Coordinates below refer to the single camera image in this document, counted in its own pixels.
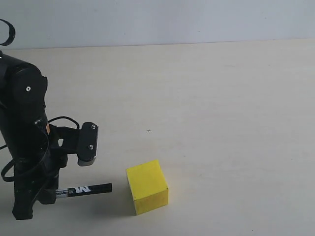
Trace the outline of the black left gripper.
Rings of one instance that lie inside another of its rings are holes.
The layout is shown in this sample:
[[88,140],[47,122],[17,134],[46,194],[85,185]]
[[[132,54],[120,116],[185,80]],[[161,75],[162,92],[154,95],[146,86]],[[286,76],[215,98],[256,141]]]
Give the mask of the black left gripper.
[[33,218],[33,205],[39,193],[41,204],[54,204],[59,170],[67,165],[78,140],[76,128],[52,124],[13,125],[14,206],[16,220]]

